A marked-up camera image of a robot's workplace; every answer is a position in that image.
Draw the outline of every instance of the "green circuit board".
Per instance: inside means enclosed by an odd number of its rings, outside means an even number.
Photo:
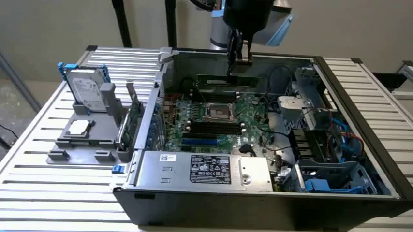
[[[257,96],[253,94],[246,94],[239,97],[238,101],[227,105],[231,108],[231,123],[243,123],[246,131],[240,135],[224,135],[218,134],[216,140],[218,145],[183,145],[183,133],[186,132],[186,124],[188,120],[194,121],[208,121],[206,110],[207,104],[204,102],[198,102],[179,98],[172,101],[168,109],[168,117],[166,118],[167,123],[167,143],[166,151],[187,151],[196,153],[222,153],[232,154],[234,151],[243,144],[257,145],[259,144],[259,137],[263,133],[257,126],[262,129],[269,130],[267,124],[263,124],[257,120],[258,117],[263,117],[266,114],[265,104],[259,103],[254,105],[253,100],[257,100]]]

